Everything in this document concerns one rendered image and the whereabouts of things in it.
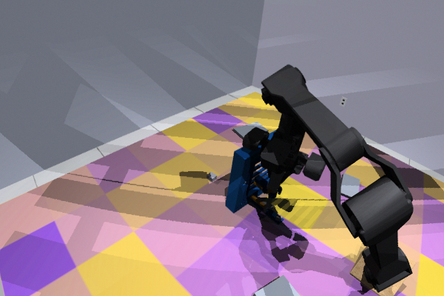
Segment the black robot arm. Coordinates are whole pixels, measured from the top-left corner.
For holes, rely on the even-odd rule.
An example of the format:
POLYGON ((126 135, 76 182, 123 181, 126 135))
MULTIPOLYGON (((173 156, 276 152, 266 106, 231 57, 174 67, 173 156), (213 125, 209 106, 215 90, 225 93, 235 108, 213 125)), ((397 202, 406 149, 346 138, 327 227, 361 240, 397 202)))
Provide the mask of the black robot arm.
MULTIPOLYGON (((330 196, 362 252, 364 276, 379 293, 412 274, 398 247, 398 230, 411 218, 413 196, 395 164, 372 153, 354 127, 348 128, 311 92, 298 68, 286 65, 262 81, 262 99, 282 114, 280 123, 293 132, 306 132, 330 170, 330 196), (379 164, 385 175, 341 204, 341 171, 362 157, 379 164)), ((298 163, 296 140, 274 132, 260 154, 261 166, 275 174, 293 171, 298 163)))

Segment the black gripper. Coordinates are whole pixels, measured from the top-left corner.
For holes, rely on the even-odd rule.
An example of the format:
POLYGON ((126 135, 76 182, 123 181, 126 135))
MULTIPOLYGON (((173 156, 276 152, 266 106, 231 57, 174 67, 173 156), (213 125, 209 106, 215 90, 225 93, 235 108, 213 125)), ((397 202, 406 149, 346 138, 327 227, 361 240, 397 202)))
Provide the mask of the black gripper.
MULTIPOLYGON (((296 140, 296 147, 297 147, 297 156, 298 156, 298 163, 296 167, 293 169, 293 171, 287 171, 284 173, 282 180, 280 184, 282 184, 292 173, 295 173, 296 175, 299 175, 303 169, 303 174, 306 177, 309 177, 313 181, 319 181, 321 178, 321 174, 326 166, 325 161, 323 160, 321 155, 317 155, 316 153, 311 153, 311 156, 304 152, 300 152, 300 147, 302 144, 302 140, 305 137, 305 131, 304 132, 293 132, 281 125, 279 122, 279 126, 277 130, 275 131, 277 133, 280 133, 280 138, 288 141, 291 137, 292 139, 296 140)), ((256 151, 258 148, 258 145, 261 145, 261 151, 258 154, 262 153, 262 151, 265 149, 265 147, 269 143, 269 132, 266 132, 264 130, 261 130, 259 128, 253 128, 248 134, 245 135, 243 139, 243 147, 247 148, 251 151, 256 151)))

